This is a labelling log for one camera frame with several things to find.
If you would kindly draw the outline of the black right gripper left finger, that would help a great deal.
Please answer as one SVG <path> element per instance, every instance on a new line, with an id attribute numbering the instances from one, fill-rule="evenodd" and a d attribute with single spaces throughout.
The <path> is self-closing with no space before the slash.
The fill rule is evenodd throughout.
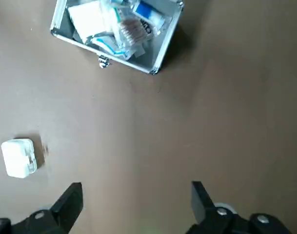
<path id="1" fill-rule="evenodd" d="M 50 209 L 38 210 L 16 224 L 0 218 L 0 234 L 68 234 L 82 209 L 82 184 L 74 182 Z"/>

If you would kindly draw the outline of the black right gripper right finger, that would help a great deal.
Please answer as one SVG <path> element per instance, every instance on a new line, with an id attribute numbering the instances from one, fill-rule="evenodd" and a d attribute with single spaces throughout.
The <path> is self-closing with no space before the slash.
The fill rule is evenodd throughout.
<path id="1" fill-rule="evenodd" d="M 214 203 L 200 181 L 191 183 L 191 207 L 196 223 L 188 234 L 289 234 L 290 230 L 275 216 L 265 213 L 241 217 L 225 203 Z"/>

